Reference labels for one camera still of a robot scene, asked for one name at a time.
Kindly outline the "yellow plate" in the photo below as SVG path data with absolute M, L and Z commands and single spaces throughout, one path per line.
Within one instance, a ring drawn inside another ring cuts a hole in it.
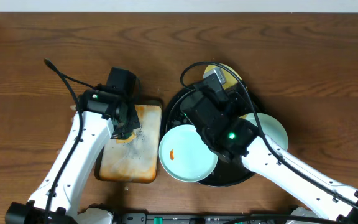
M 233 68 L 231 68 L 230 66 L 228 66 L 226 64 L 224 64 L 224 66 L 227 67 L 228 69 L 230 69 L 230 71 L 232 71 L 233 73 L 235 73 L 236 76 L 238 77 L 238 79 L 240 79 L 240 80 L 242 79 L 241 76 Z M 207 73 L 212 71 L 215 68 L 216 68 L 215 65 L 208 65 L 204 70 L 203 78 L 206 78 Z M 223 70 L 223 69 L 222 69 L 222 72 L 226 79 L 226 83 L 222 84 L 223 89 L 226 90 L 226 89 L 231 88 L 232 86 L 237 84 L 237 80 L 229 72 L 227 72 L 226 70 Z

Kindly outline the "yellow green scrub sponge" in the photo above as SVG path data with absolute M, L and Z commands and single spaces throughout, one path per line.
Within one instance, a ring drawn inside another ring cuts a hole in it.
M 126 142 L 130 142 L 130 141 L 134 140 L 135 138 L 136 138 L 136 135 L 134 132 L 121 134 L 116 138 L 116 143 L 124 144 Z

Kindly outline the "light blue plate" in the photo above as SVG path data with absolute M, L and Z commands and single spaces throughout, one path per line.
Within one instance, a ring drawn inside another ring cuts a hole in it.
M 282 124 L 274 117 L 257 113 L 260 124 L 262 125 L 262 131 L 267 135 L 267 141 L 269 143 L 274 142 L 277 146 L 280 146 L 283 150 L 288 150 L 288 135 Z
M 190 124 L 169 130 L 160 142 L 158 155 L 165 171 L 182 182 L 207 178 L 218 162 L 217 155 L 209 150 Z

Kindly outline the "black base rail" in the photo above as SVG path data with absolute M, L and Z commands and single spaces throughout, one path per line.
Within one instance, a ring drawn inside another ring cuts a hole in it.
M 224 224 L 234 221 L 240 224 L 274 224 L 274 223 L 311 223 L 295 220 L 258 218 L 258 215 L 222 215 L 222 214 L 168 214 L 168 213 L 125 213 L 121 215 L 122 224 Z

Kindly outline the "round black tray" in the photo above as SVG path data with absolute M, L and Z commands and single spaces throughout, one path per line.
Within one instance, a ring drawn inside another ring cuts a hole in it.
M 191 124 L 191 122 L 180 111 L 180 103 L 189 95 L 189 90 L 182 88 L 168 103 L 162 114 L 160 127 L 160 139 L 176 126 Z M 212 187 L 228 187 L 240 184 L 254 176 L 254 172 L 238 167 L 235 164 L 217 161 L 213 172 L 205 179 L 198 181 L 199 184 Z

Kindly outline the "rectangular soapy water tray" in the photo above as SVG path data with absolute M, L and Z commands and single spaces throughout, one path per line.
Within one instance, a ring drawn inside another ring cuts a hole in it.
M 96 160 L 94 175 L 98 180 L 146 184 L 155 180 L 162 104 L 144 100 L 135 109 L 140 128 L 133 130 L 129 139 L 108 141 Z

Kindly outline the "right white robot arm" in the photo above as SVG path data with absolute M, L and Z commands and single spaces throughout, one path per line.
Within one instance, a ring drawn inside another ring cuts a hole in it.
M 320 219 L 358 223 L 358 190 L 332 180 L 281 147 L 265 132 L 248 92 L 191 90 L 180 111 L 220 160 L 272 181 Z

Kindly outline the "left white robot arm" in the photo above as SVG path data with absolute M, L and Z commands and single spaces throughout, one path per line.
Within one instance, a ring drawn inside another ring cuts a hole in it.
M 140 126 L 134 102 L 124 91 L 86 90 L 75 103 L 74 122 L 52 168 L 27 203 L 11 203 L 6 223 L 114 223 L 107 209 L 78 208 L 102 148 Z

